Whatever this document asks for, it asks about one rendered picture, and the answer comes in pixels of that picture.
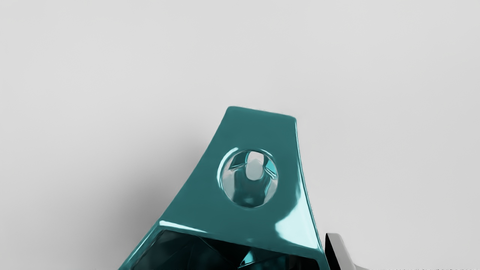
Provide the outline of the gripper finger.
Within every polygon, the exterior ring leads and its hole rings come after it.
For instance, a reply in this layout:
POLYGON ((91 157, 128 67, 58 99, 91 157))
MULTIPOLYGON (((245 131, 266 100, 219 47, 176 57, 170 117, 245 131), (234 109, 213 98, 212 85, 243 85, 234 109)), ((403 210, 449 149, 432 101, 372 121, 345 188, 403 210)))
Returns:
POLYGON ((325 235, 324 251, 330 270, 369 270, 353 263, 340 234, 325 235))

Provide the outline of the teal faceted mug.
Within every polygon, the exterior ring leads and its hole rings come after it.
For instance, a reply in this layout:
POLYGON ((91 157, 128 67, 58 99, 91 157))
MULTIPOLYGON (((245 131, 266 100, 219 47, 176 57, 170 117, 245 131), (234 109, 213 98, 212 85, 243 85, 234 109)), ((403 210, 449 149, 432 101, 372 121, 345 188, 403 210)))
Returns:
POLYGON ((228 107, 185 184, 118 270, 331 270, 295 117, 228 107))

